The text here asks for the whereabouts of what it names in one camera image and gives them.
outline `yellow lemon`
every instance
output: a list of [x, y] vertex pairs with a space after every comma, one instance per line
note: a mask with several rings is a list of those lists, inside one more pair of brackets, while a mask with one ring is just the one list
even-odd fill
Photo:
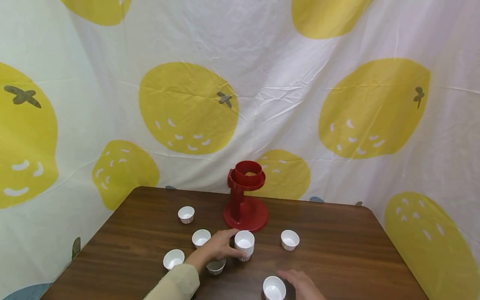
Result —
[[434, 200], [415, 192], [395, 195], [385, 209], [385, 230], [429, 299], [478, 299], [477, 263]]
[[239, 107], [232, 87], [199, 65], [170, 62], [140, 84], [140, 111], [150, 133], [170, 150], [216, 152], [235, 132]]
[[160, 173], [155, 161], [139, 146], [111, 141], [92, 170], [92, 180], [106, 208], [115, 210], [138, 186], [156, 186]]
[[32, 199], [57, 180], [57, 136], [47, 96], [0, 62], [0, 208]]
[[285, 150], [270, 150], [257, 160], [265, 173], [265, 185], [248, 195], [298, 200], [310, 185], [310, 168], [300, 157]]
[[120, 23], [132, 0], [61, 0], [76, 15], [102, 26]]
[[342, 79], [320, 113], [320, 140], [353, 159], [397, 152], [420, 122], [430, 71], [408, 59], [373, 60]]
[[292, 0], [292, 19], [304, 37], [321, 39], [350, 32], [373, 0]]

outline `red circular base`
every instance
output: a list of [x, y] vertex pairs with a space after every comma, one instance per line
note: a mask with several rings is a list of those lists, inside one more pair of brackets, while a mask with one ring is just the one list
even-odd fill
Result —
[[232, 218], [230, 213], [230, 202], [227, 203], [223, 210], [223, 219], [230, 227], [238, 230], [257, 231], [262, 229], [268, 220], [268, 211], [260, 200], [244, 196], [242, 204], [240, 204], [240, 222]]

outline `white curtain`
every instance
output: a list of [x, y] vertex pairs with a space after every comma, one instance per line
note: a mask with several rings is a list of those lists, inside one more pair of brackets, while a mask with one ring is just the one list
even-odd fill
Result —
[[480, 293], [478, 0], [3, 0], [0, 299], [128, 193], [371, 209], [432, 300]]

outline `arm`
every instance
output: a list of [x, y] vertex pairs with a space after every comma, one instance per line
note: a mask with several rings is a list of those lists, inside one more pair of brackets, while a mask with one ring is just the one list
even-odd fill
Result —
[[243, 251], [230, 247], [230, 238], [237, 232], [236, 229], [230, 229], [214, 234], [185, 263], [171, 269], [144, 300], [190, 300], [200, 285], [198, 275], [211, 260], [245, 256]]

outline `red plastic stand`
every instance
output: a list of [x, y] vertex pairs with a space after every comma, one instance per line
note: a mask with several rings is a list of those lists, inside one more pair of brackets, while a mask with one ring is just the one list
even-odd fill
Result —
[[254, 161], [241, 161], [228, 173], [230, 201], [223, 210], [223, 219], [229, 226], [239, 230], [257, 231], [268, 220], [265, 205], [254, 197], [244, 196], [245, 191], [255, 191], [265, 184], [262, 166]]

